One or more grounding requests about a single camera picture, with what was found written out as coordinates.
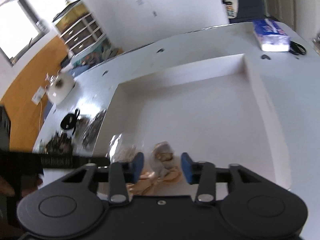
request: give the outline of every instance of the white power socket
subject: white power socket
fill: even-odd
[[[41,100],[41,98],[43,98],[44,93],[45,93],[44,88],[43,87],[39,87],[37,92],[32,97],[31,101],[34,102],[36,105],[38,105],[40,100]]]

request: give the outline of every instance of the white tray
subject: white tray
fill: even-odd
[[[195,161],[217,167],[239,163],[283,187],[291,183],[276,113],[244,55],[189,63],[120,84],[93,155],[105,153],[112,136],[122,132],[132,135],[146,161],[156,143],[168,141],[177,156],[188,152]],[[195,190],[184,181],[157,193],[194,195]]]

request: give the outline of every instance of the dresser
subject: dresser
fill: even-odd
[[[69,4],[52,22],[60,38],[75,56],[106,38],[81,0]]]

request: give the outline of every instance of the window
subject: window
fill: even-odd
[[[44,36],[38,19],[24,0],[9,0],[0,6],[0,48],[14,65],[19,58]]]

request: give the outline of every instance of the black cord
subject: black cord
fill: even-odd
[[[302,45],[291,41],[290,42],[290,50],[289,52],[293,55],[306,55],[307,54],[307,50],[305,49],[305,47],[303,47]]]

